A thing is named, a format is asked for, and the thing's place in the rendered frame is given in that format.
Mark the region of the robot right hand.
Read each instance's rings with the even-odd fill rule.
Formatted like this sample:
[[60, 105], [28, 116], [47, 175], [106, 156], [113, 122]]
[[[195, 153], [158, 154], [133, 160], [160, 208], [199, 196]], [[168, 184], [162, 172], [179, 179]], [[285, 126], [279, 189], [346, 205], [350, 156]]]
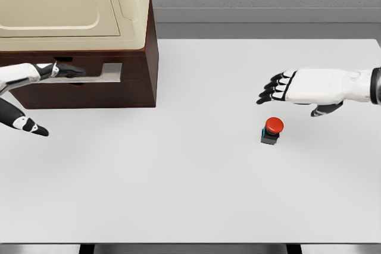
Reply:
[[284, 71], [273, 76], [264, 86], [257, 104], [270, 101], [316, 104], [311, 116], [326, 115], [341, 107], [345, 100], [361, 98], [360, 88], [355, 85], [352, 75], [347, 71], [331, 69]]

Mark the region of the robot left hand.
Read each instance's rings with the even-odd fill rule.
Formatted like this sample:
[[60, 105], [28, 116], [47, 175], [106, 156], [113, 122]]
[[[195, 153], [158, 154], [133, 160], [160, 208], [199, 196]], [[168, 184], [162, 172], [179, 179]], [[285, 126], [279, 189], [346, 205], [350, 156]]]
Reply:
[[16, 130], [49, 136], [46, 128], [36, 124], [23, 111], [9, 103], [1, 96], [18, 87], [39, 83], [40, 81], [56, 78], [74, 78], [84, 76], [82, 68], [63, 64], [58, 61], [44, 64], [21, 63], [0, 67], [0, 123]]

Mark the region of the brown drawer with silver handle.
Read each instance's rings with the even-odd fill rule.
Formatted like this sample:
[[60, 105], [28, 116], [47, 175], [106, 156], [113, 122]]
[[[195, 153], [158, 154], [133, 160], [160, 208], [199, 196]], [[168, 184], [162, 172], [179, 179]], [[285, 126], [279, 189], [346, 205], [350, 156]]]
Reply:
[[105, 63], [99, 76], [62, 61], [44, 64], [21, 63], [0, 67], [0, 93], [36, 83], [119, 83], [121, 63]]

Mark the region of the brown cabinet with cream top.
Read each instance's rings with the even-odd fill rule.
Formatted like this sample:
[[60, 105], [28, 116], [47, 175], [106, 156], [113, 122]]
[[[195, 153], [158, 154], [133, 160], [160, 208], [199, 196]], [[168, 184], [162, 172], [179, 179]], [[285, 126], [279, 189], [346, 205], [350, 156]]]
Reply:
[[62, 61], [119, 83], [36, 83], [12, 95], [27, 109], [156, 104], [158, 45], [152, 0], [0, 0], [0, 67]]

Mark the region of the red push-button switch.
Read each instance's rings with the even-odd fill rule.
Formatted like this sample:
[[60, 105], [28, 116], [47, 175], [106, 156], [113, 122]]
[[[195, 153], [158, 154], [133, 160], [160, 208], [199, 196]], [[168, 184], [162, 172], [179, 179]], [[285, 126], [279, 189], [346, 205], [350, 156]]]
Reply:
[[280, 133], [284, 129], [284, 123], [280, 118], [270, 117], [266, 120], [265, 126], [261, 133], [261, 143], [274, 145], [276, 144]]

